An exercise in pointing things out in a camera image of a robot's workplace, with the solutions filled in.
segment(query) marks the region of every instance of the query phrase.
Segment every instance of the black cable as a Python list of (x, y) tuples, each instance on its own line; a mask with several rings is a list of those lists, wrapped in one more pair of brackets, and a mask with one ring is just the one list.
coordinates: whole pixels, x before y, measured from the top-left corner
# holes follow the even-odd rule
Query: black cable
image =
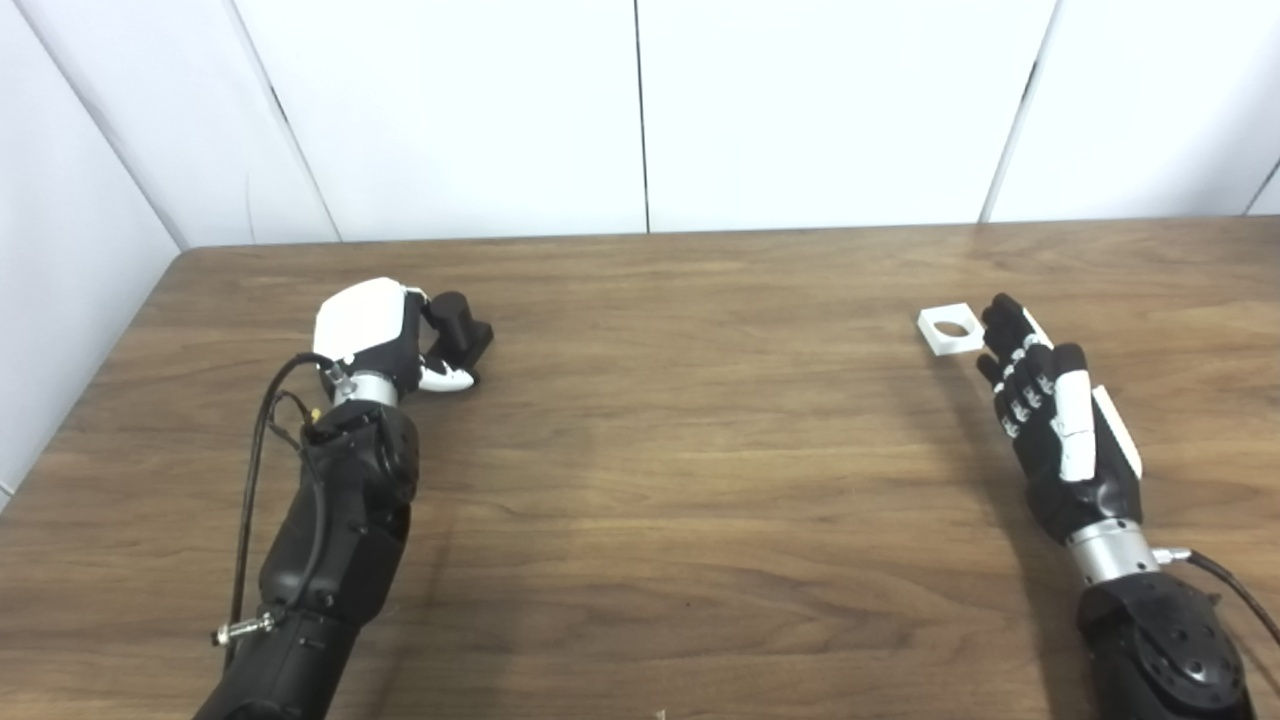
[(289, 447), (293, 448), (293, 452), (302, 452), (302, 443), (293, 439), (293, 436), (291, 436), (288, 430), (285, 430), (284, 428), (282, 428), (275, 423), (275, 407), (284, 398), (292, 400), (293, 405), (297, 406), (298, 414), (302, 415), (303, 429), (311, 425), (311, 410), (307, 409), (306, 402), (302, 402), (302, 398), (293, 395), (292, 392), (282, 389), (276, 391), (275, 398), (271, 400), (271, 410), (270, 413), (268, 413), (266, 427), (270, 428), (273, 433), (275, 433), (275, 437), (289, 443)]
[(1226, 587), (1235, 591), (1235, 594), (1240, 596), (1240, 600), (1243, 600), (1244, 603), (1249, 606), (1249, 610), (1252, 610), (1253, 614), (1258, 616), (1258, 620), (1261, 620), (1262, 624), (1266, 625), (1267, 632), (1271, 633), (1272, 639), (1275, 639), (1276, 643), (1280, 644), (1280, 626), (1276, 626), (1275, 620), (1272, 620), (1271, 615), (1267, 614), (1265, 607), (1262, 607), (1262, 603), (1258, 602), (1256, 597), (1253, 597), (1253, 594), (1248, 591), (1248, 588), (1244, 587), (1244, 583), (1235, 579), (1235, 575), (1233, 575), (1230, 570), (1219, 565), (1210, 557), (1201, 555), (1199, 552), (1196, 552), (1194, 550), (1192, 551), (1190, 556), (1187, 557), (1187, 562), (1199, 568), (1201, 570), (1204, 570), (1206, 573), (1213, 575), (1219, 580), (1222, 580), (1222, 583), (1226, 584)]
[[(266, 425), (270, 420), (271, 406), (276, 402), (275, 393), (280, 389), (284, 383), (284, 378), (289, 375), (296, 368), (301, 365), (319, 365), (321, 369), (328, 370), (333, 366), (333, 360), (319, 355), (315, 352), (300, 352), (291, 357), (284, 365), (280, 366), (275, 377), (266, 386), (266, 392), (262, 395), (262, 404), (257, 410), (257, 419), (253, 421), (253, 433), (250, 441), (248, 450), (248, 470), (244, 475), (244, 501), (241, 507), (241, 524), (239, 524), (239, 538), (236, 546), (236, 573), (232, 578), (232, 607), (230, 607), (230, 623), (238, 623), (241, 619), (241, 610), (244, 605), (244, 566), (248, 564), (248, 541), (250, 530), (253, 520), (253, 497), (257, 492), (257, 471), (262, 464), (262, 438), (266, 436)], [(236, 644), (227, 646), (227, 659), (223, 662), (223, 670), (230, 666), (232, 660), (236, 657)]]

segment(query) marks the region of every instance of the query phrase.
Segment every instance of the robotic arm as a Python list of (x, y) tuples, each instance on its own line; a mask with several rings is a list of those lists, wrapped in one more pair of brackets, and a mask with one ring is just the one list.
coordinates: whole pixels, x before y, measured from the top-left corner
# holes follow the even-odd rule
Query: robotic arm
[(1084, 351), (997, 295), (978, 359), (1027, 475), (1027, 505), (1080, 574), (1076, 625), (1103, 720), (1252, 720), (1240, 656), (1203, 592), (1161, 573), (1190, 551), (1142, 534), (1142, 460)]
[[(439, 332), (425, 354), (424, 322)], [(229, 646), (229, 664), (196, 720), (325, 716), (356, 637), (383, 609), (408, 536), (417, 429), (397, 405), (417, 389), (471, 387), (492, 340), (462, 295), (433, 300), (388, 278), (321, 305), (315, 352), (300, 357), (323, 368), (333, 407), (303, 427), (301, 484), (262, 564), (261, 602), (239, 621), (233, 600), (233, 621), (214, 633), (214, 644)]]

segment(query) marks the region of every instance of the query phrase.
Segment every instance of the wooden table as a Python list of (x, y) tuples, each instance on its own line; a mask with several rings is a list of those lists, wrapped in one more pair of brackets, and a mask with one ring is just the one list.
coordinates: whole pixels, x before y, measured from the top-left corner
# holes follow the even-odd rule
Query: wooden table
[[(383, 274), (497, 341), (406, 404), (416, 524), (330, 717), (1087, 717), (1074, 571), (974, 356), (914, 327), (997, 291), (1089, 352), (1148, 538), (1280, 610), (1276, 218), (196, 250), (0, 516), (4, 717), (198, 707), (260, 393)], [(253, 568), (296, 474), (273, 442)], [(1280, 651), (1221, 612), (1276, 715)]]

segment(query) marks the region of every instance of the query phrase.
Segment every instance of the white wall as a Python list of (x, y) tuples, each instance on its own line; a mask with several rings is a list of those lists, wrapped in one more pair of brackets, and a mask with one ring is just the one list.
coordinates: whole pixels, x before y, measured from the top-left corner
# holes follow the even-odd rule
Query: white wall
[(348, 240), (644, 232), (631, 0), (241, 0)]
[(10, 492), (178, 250), (8, 0), (0, 97), (0, 488)]
[(1280, 159), (1280, 3), (1057, 15), (992, 219), (1244, 213)]
[(1249, 208), (1251, 215), (1280, 215), (1280, 173), (1271, 177), (1271, 182), (1262, 188), (1258, 199)]
[(1051, 0), (640, 0), (654, 231), (972, 223)]
[(17, 3), (184, 246), (337, 240), (230, 0)]

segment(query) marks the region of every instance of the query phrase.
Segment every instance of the cable connector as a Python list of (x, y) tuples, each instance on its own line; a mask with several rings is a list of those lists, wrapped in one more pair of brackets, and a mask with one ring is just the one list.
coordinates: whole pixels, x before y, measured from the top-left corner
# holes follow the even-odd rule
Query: cable connector
[(324, 377), (329, 378), (329, 382), (333, 383), (334, 397), (352, 395), (356, 392), (356, 380), (353, 380), (338, 363), (325, 368)]
[(270, 633), (274, 629), (275, 618), (270, 612), (264, 612), (261, 618), (250, 618), (248, 620), (241, 620), (230, 625), (224, 624), (212, 633), (209, 633), (209, 639), (212, 641), (214, 647), (225, 647), (236, 638), (256, 633)]
[(1192, 556), (1189, 547), (1153, 547), (1151, 553), (1156, 556), (1156, 562), (1172, 565), (1174, 562), (1187, 562)]

